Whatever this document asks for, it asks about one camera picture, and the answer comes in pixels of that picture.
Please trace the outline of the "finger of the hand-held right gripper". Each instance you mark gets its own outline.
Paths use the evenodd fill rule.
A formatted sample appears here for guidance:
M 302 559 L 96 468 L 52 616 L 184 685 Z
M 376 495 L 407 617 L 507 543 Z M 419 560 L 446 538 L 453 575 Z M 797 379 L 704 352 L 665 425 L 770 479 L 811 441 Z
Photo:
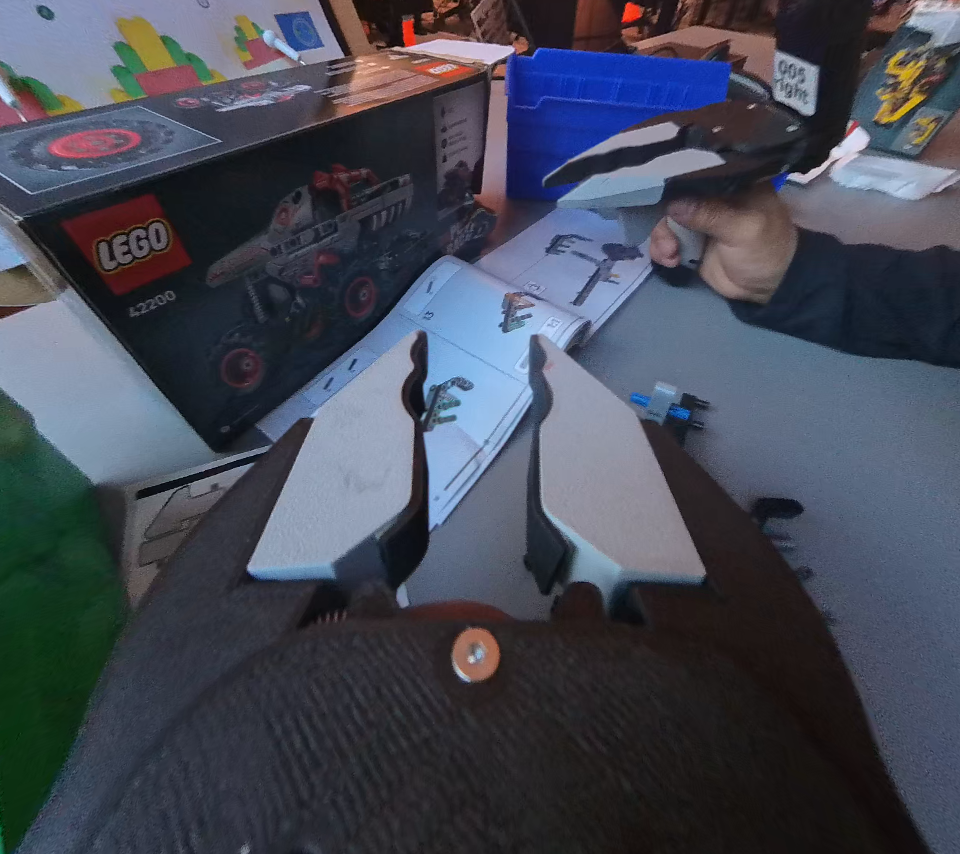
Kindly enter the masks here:
M 582 180 L 558 199 L 561 208 L 634 208 L 655 205 L 667 182 L 722 168 L 717 152 L 669 152 L 639 165 L 620 167 Z
M 543 186 L 579 183 L 590 176 L 643 165 L 686 145 L 686 126 L 672 121 L 628 128 L 580 152 L 548 173 Z

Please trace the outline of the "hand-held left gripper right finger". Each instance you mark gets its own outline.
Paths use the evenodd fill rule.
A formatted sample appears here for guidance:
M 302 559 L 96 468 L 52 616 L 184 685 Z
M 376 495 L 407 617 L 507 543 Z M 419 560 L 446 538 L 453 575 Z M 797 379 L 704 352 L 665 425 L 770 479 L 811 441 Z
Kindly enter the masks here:
M 529 384 L 524 562 L 537 590 L 702 585 L 705 565 L 628 404 L 543 335 L 530 339 Z

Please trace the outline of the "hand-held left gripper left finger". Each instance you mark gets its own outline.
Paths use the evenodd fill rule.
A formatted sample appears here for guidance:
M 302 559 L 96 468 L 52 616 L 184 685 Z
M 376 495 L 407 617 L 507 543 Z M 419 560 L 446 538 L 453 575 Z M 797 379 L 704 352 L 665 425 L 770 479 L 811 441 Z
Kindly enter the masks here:
M 246 572 L 400 588 L 429 544 L 427 336 L 414 331 L 318 408 Z

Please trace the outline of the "black lego frame piece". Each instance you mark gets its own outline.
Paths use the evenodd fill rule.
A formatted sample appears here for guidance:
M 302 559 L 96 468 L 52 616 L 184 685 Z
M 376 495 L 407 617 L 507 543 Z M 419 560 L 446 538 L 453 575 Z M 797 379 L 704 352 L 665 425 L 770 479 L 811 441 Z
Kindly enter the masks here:
M 776 528 L 780 522 L 791 522 L 805 513 L 805 506 L 798 500 L 782 497 L 761 497 L 752 501 L 748 509 L 750 521 L 759 529 L 766 541 L 786 561 L 793 560 L 795 544 L 792 536 Z

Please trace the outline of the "person's right forearm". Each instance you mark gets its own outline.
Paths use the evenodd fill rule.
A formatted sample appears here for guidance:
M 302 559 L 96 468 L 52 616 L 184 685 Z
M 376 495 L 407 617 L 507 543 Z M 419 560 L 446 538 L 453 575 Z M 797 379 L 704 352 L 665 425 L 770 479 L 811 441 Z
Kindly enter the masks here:
M 841 352 L 959 368 L 959 252 L 841 242 L 798 230 L 765 304 L 729 299 L 746 323 Z

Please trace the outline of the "white lego beam blue pin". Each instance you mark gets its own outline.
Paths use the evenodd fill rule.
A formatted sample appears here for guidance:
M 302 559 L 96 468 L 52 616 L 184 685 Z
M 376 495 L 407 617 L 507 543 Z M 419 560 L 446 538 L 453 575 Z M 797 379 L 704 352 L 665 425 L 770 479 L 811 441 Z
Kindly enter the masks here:
M 629 402 L 638 410 L 641 420 L 664 428 L 679 445 L 686 443 L 690 433 L 702 431 L 703 415 L 711 406 L 708 401 L 666 382 L 655 383 L 650 394 L 631 393 Z

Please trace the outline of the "yellow lego set box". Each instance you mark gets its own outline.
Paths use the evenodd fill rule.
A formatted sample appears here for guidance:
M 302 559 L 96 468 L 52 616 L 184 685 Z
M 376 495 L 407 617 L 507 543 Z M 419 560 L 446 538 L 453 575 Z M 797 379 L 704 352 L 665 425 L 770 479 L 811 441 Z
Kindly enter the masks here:
M 921 156 L 959 106 L 959 42 L 914 26 L 899 27 L 867 72 L 851 119 L 870 146 Z

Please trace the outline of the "lego sticker sheet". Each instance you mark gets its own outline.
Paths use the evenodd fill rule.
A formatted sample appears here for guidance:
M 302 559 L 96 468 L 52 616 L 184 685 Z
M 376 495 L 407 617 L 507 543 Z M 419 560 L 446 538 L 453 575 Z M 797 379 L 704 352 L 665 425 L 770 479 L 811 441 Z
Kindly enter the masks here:
M 130 608 L 139 606 L 186 537 L 268 450 L 254 448 L 121 489 L 119 561 Z

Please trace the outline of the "lego instruction booklet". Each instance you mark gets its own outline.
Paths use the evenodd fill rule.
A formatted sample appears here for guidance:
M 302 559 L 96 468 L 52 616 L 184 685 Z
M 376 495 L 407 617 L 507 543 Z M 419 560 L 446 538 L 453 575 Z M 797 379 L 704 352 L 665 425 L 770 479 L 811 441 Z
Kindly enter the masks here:
M 443 524 L 527 412 L 529 344 L 569 351 L 646 280 L 650 227 L 556 208 L 477 264 L 445 256 L 370 333 L 265 416 L 278 440 L 354 381 L 402 337 L 427 334 L 424 428 L 429 521 Z

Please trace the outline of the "black lego set box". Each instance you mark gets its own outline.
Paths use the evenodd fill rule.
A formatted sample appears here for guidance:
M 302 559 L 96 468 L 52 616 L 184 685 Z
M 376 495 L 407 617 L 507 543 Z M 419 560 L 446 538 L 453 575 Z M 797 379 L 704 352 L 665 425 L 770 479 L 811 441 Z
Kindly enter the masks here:
M 224 449 L 480 253 L 489 72 L 389 50 L 5 127 L 2 223 Z

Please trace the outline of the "person's right hand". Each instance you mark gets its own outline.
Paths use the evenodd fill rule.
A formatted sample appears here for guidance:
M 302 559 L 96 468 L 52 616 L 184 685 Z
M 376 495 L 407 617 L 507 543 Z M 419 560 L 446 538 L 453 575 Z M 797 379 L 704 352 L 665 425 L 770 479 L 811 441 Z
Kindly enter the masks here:
M 799 230 L 770 184 L 726 199 L 671 201 L 653 228 L 651 259 L 666 268 L 681 260 L 680 239 L 670 224 L 705 238 L 699 274 L 728 300 L 765 305 L 783 282 L 799 243 Z

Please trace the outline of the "blue storage bin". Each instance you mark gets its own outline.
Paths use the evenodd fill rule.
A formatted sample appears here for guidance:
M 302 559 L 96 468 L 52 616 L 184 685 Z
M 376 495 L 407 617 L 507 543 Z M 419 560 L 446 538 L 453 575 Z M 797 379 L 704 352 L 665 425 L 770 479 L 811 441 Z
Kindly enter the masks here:
M 506 66 L 506 195 L 556 200 L 544 178 L 559 165 L 655 116 L 725 100 L 718 60 L 540 48 Z

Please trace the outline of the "white plastic bag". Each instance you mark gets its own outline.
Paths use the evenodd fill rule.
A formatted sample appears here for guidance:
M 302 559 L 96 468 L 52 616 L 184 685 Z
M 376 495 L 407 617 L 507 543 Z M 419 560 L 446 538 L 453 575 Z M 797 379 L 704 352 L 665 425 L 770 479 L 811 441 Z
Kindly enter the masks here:
M 872 191 L 908 201 L 923 200 L 958 186 L 957 170 L 872 154 L 867 152 L 870 140 L 870 135 L 858 122 L 850 121 L 844 138 L 822 164 L 807 173 L 790 177 L 798 184 L 809 184 L 827 176 L 847 189 Z

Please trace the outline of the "white flat board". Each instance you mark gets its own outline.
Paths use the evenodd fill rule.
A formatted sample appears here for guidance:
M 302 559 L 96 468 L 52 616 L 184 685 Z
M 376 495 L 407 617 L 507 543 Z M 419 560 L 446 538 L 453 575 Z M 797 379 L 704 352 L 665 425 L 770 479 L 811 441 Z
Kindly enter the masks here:
M 410 56 L 429 56 L 469 65 L 495 68 L 516 53 L 512 45 L 486 43 L 462 38 L 434 37 L 407 47 L 391 47 L 391 52 Z

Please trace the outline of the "green storage bin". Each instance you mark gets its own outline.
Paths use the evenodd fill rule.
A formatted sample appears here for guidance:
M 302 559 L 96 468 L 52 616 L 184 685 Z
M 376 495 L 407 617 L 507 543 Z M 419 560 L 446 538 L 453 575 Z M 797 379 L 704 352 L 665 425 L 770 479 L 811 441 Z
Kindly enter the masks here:
M 1 396 L 2 848 L 47 799 L 126 620 L 90 480 Z

